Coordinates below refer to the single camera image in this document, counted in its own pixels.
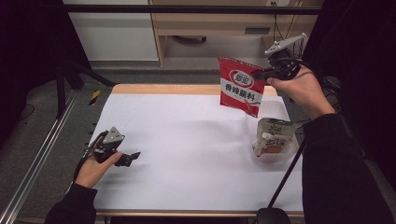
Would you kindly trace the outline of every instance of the red snack bag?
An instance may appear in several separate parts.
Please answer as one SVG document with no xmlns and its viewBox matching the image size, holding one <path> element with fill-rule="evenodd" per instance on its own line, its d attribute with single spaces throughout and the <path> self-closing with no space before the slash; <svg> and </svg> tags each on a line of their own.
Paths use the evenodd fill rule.
<svg viewBox="0 0 396 224">
<path fill-rule="evenodd" d="M 244 110 L 257 118 L 265 81 L 255 80 L 251 75 L 263 71 L 259 66 L 232 58 L 218 57 L 220 66 L 220 104 Z"/>
</svg>

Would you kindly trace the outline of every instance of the white cabinet door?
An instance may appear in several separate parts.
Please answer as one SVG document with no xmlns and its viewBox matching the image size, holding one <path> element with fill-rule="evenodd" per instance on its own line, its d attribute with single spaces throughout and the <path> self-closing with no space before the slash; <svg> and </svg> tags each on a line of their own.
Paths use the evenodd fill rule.
<svg viewBox="0 0 396 224">
<path fill-rule="evenodd" d="M 65 4 L 147 5 L 147 0 L 64 0 Z M 69 13 L 90 61 L 158 61 L 148 13 Z"/>
</svg>

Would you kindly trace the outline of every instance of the black jacket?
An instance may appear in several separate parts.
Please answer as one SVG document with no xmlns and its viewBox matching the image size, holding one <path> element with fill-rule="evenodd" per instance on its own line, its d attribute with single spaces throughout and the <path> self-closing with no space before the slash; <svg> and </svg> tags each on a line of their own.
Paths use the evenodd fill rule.
<svg viewBox="0 0 396 224">
<path fill-rule="evenodd" d="M 303 206 L 306 224 L 394 224 L 359 148 L 339 115 L 304 126 Z M 74 184 L 48 213 L 46 224 L 94 223 L 96 189 Z"/>
</svg>

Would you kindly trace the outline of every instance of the hand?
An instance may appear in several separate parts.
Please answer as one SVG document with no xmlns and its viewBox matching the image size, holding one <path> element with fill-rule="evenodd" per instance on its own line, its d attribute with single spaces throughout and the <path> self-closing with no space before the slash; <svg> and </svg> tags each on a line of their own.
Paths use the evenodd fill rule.
<svg viewBox="0 0 396 224">
<path fill-rule="evenodd" d="M 116 163 L 121 156 L 121 152 L 116 152 L 102 163 L 97 162 L 93 156 L 90 156 L 81 166 L 75 183 L 88 189 L 93 188 L 107 169 Z"/>
<path fill-rule="evenodd" d="M 315 75 L 302 65 L 300 72 L 292 80 L 282 81 L 270 77 L 267 82 L 275 89 L 284 91 L 296 104 L 305 110 L 311 119 L 335 113 L 334 108 L 324 96 Z"/>
</svg>

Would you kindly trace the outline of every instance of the person's arm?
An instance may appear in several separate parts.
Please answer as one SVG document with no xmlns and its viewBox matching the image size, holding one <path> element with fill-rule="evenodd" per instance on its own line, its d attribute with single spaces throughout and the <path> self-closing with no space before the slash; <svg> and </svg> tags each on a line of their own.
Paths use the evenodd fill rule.
<svg viewBox="0 0 396 224">
<path fill-rule="evenodd" d="M 89 157 L 81 166 L 75 183 L 62 201 L 50 209 L 45 224 L 93 224 L 96 220 L 93 200 L 97 193 L 93 187 L 121 156 L 122 153 L 115 153 L 102 163 L 98 163 L 94 157 Z"/>
<path fill-rule="evenodd" d="M 392 213 L 310 70 L 289 81 L 267 80 L 287 93 L 310 116 L 304 126 L 303 207 L 305 223 L 394 224 Z"/>
</svg>

